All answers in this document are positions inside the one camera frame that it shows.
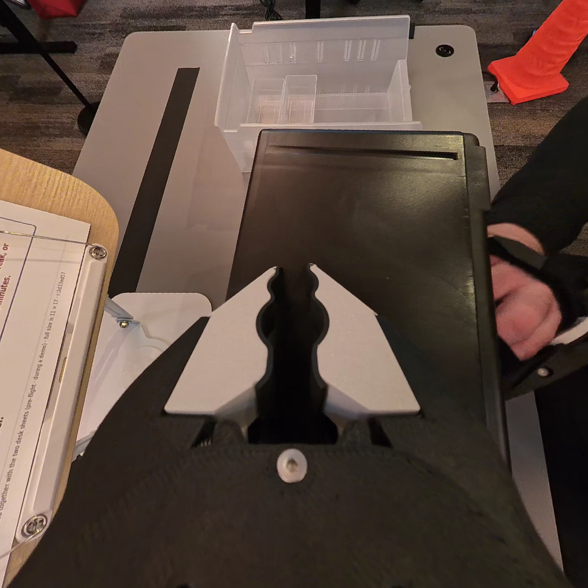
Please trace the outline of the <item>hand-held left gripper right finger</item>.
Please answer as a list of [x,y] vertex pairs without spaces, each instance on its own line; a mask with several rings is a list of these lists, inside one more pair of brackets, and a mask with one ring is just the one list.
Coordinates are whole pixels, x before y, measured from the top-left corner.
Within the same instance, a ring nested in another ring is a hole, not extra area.
[[420,411],[378,315],[315,264],[313,300],[326,312],[326,334],[316,345],[318,375],[326,385],[323,411],[338,428],[372,417]]

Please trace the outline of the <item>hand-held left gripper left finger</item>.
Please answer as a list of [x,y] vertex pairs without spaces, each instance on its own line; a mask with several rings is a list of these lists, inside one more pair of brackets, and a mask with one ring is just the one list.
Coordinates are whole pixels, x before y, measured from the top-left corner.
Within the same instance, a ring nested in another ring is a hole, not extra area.
[[271,267],[209,317],[180,375],[165,411],[171,415],[253,422],[258,416],[256,384],[264,377],[268,348],[257,319],[270,302]]

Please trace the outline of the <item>black drawer cabinet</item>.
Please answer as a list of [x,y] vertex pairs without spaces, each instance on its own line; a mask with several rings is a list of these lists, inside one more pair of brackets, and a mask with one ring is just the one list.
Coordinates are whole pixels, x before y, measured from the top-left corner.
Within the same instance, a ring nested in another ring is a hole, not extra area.
[[429,357],[509,462],[489,208],[474,134],[265,129],[226,299],[271,266],[291,283],[318,265]]

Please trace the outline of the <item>small clear plastic drawer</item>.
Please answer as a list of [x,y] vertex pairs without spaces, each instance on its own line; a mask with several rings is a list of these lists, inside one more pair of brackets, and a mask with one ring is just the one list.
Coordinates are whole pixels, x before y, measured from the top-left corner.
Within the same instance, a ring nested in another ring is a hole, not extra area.
[[316,75],[287,75],[280,114],[280,124],[311,124],[314,120]]
[[247,112],[246,124],[271,126],[280,122],[284,78],[257,78]]

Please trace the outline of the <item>translucent plastic box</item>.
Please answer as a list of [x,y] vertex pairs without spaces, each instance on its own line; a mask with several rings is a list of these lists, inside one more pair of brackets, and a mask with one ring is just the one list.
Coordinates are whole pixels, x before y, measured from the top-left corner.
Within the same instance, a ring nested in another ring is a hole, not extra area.
[[[250,173],[263,129],[422,130],[408,75],[407,15],[231,25],[215,125]],[[311,124],[246,124],[257,78],[316,75]]]

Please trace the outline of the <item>person's right forearm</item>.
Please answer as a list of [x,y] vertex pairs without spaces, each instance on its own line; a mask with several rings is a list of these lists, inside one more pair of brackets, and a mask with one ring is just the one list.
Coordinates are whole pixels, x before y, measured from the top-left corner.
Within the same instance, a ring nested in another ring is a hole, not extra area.
[[587,98],[572,107],[499,190],[488,224],[515,224],[547,254],[569,247],[587,224]]

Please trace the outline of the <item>person's dark clothing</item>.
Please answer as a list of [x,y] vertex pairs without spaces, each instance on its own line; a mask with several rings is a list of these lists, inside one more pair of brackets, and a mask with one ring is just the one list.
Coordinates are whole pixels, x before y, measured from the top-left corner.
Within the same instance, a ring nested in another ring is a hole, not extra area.
[[564,573],[587,587],[587,371],[535,393]]

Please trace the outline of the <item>white instruction sheet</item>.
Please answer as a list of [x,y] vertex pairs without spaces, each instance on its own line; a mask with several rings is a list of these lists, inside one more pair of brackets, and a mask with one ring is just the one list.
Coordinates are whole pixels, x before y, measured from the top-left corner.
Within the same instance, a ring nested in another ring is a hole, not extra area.
[[89,229],[1,204],[1,555],[17,531]]

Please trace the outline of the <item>black pole with round base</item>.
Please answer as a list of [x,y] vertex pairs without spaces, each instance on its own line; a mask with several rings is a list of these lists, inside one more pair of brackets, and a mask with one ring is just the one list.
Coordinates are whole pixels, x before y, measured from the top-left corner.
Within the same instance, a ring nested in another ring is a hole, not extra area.
[[52,70],[83,105],[82,110],[77,116],[77,127],[83,136],[87,136],[92,127],[95,115],[98,112],[100,101],[91,102],[51,56],[52,54],[73,55],[77,51],[77,44],[73,41],[41,42],[33,47],[33,51],[39,54],[45,62],[48,63]]

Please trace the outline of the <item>orange traffic cone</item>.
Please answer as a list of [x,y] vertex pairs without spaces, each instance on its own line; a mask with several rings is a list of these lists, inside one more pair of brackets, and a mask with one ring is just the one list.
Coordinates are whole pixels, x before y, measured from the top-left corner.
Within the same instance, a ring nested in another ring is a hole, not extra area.
[[587,1],[562,1],[514,56],[488,66],[512,105],[567,90],[562,69],[587,36]]

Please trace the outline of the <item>black desk leg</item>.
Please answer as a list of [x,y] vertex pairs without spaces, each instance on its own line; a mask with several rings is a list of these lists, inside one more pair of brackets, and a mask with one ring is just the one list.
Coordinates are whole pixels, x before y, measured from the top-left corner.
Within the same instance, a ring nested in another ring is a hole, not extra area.
[[77,51],[77,44],[73,41],[37,40],[5,1],[1,1],[1,27],[15,38],[14,41],[1,41],[1,55],[41,55],[42,52],[73,55]]

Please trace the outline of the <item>red bag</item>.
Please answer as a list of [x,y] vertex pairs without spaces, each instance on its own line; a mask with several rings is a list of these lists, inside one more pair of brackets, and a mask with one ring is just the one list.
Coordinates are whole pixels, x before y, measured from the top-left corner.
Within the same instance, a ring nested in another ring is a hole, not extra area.
[[83,1],[28,1],[40,19],[75,18]]

